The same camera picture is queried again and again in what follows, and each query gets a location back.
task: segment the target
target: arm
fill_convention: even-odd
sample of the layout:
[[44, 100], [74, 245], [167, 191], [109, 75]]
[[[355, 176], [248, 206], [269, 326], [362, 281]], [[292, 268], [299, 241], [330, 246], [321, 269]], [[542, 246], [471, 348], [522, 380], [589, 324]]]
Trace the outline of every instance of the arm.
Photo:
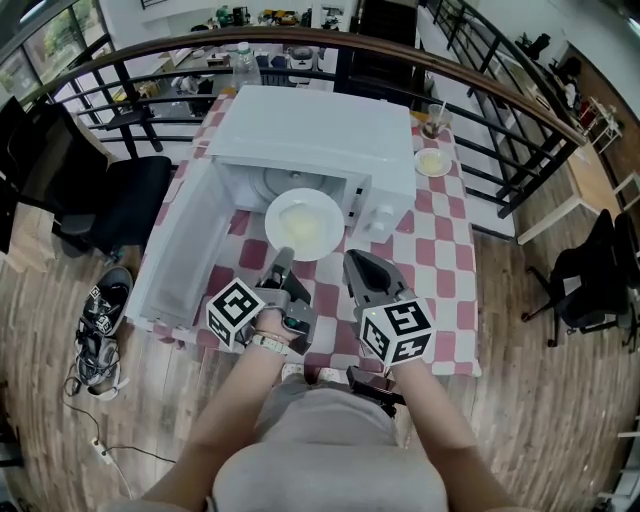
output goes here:
[[420, 442], [440, 473], [455, 512], [513, 507], [478, 453], [471, 427], [421, 359], [393, 367]]
[[[276, 310], [258, 318], [259, 330], [291, 340]], [[229, 377], [193, 425], [180, 458], [143, 497], [201, 512], [222, 465], [247, 446], [273, 383], [280, 375], [284, 355], [250, 344]]]

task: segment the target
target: white plate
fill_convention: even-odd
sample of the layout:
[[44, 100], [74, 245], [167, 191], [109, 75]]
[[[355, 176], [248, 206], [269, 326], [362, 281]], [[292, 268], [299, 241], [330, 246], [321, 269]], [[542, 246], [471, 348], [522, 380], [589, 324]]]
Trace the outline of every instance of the white plate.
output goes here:
[[[427, 170], [424, 167], [422, 167], [422, 162], [420, 160], [425, 155], [440, 156], [440, 161], [442, 162], [442, 166], [440, 167], [440, 170], [438, 172], [428, 173]], [[439, 176], [444, 176], [445, 174], [448, 174], [453, 164], [453, 160], [451, 160], [451, 157], [447, 155], [444, 151], [437, 148], [421, 149], [416, 153], [414, 158], [415, 158], [416, 171], [418, 171], [420, 174], [424, 174], [425, 176], [428, 176], [429, 178], [437, 178]]]
[[[284, 228], [281, 214], [296, 204], [306, 204], [321, 219], [318, 236], [304, 243], [296, 240]], [[265, 230], [271, 245], [280, 250], [291, 247], [297, 261], [315, 261], [331, 253], [342, 240], [344, 216], [340, 207], [327, 194], [310, 188], [296, 188], [279, 195], [267, 209]]]

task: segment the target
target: power strip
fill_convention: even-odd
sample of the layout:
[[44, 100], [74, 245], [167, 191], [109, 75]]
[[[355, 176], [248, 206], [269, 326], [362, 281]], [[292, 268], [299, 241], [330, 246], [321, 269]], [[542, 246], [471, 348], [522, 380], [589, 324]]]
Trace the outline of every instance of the power strip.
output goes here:
[[98, 455], [100, 456], [100, 458], [102, 459], [102, 461], [107, 465], [111, 465], [113, 464], [113, 459], [111, 458], [111, 455], [109, 455], [109, 453], [107, 452], [107, 449], [104, 447], [104, 445], [98, 440], [97, 437], [94, 437], [91, 440], [91, 446], [93, 447], [93, 449], [98, 453]]

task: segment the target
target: window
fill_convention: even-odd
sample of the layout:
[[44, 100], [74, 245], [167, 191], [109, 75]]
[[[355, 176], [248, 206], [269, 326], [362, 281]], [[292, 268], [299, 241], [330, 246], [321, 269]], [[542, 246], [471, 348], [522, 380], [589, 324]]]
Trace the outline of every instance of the window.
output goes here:
[[87, 46], [104, 35], [93, 0], [78, 0], [73, 4], [73, 12], [78, 19], [78, 25], [80, 25]]
[[40, 84], [33, 75], [21, 50], [16, 51], [0, 65], [0, 89], [18, 100], [35, 91]]
[[80, 54], [76, 37], [80, 35], [64, 10], [27, 39], [24, 48], [43, 83], [53, 80]]

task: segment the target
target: hand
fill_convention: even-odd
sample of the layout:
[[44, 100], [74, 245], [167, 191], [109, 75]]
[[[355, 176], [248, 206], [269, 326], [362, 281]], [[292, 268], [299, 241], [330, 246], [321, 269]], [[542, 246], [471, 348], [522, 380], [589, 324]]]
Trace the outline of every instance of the hand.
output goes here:
[[282, 313], [278, 309], [264, 309], [258, 315], [256, 321], [256, 331], [272, 333], [279, 338], [276, 341], [288, 344], [298, 337], [297, 334], [287, 331], [282, 326]]

